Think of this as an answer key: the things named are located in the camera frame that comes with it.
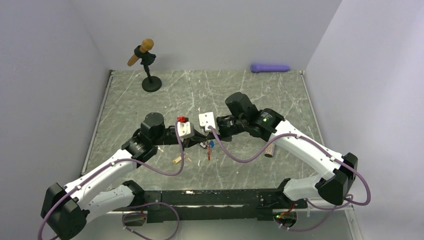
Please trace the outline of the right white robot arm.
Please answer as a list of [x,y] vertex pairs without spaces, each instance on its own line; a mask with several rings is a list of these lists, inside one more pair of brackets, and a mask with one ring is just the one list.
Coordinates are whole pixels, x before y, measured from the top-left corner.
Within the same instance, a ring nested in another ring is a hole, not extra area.
[[215,125],[206,127],[216,140],[231,140],[233,135],[247,132],[267,145],[284,148],[316,171],[317,174],[311,177],[283,180],[275,195],[280,207],[288,208],[295,201],[308,198],[320,197],[336,206],[347,200],[356,179],[357,156],[326,148],[275,110],[257,109],[244,93],[230,95],[225,104],[230,115],[217,117]]

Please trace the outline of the yellow tagged key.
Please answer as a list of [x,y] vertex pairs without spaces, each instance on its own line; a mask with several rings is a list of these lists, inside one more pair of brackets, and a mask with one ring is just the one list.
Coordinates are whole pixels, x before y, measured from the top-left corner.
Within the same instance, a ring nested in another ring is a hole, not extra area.
[[178,164],[180,163],[182,160],[187,160],[189,162],[192,162],[192,160],[190,159],[189,155],[187,153],[184,154],[184,157],[178,156],[177,158],[175,158],[172,162],[173,164]]

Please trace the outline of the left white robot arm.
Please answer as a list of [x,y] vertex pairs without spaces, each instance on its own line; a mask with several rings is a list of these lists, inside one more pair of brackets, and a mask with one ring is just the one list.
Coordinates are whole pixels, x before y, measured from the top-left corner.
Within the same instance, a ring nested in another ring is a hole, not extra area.
[[108,160],[64,186],[54,183],[46,190],[37,238],[41,240],[44,227],[49,226],[56,239],[70,240],[87,223],[112,210],[139,209],[145,192],[136,182],[125,181],[110,191],[106,187],[141,166],[163,176],[177,176],[184,168],[183,161],[173,173],[154,168],[147,161],[157,154],[159,146],[177,145],[183,157],[185,148],[207,140],[208,136],[195,130],[186,117],[180,116],[174,125],[166,127],[162,114],[149,113],[140,128]]

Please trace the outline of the red handled metal keyring holder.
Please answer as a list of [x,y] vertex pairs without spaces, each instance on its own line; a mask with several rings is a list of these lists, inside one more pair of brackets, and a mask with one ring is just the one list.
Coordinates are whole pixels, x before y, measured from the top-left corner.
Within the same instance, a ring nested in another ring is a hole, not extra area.
[[210,148],[210,146],[209,146],[209,141],[212,141],[212,140],[207,140],[207,141],[204,141],[204,142],[200,142],[199,143],[199,146],[202,148],[202,149],[204,149],[205,150],[205,152],[206,152],[206,156],[207,156],[207,160],[208,161],[210,161],[211,160],[211,154],[212,154],[212,149],[214,148]]

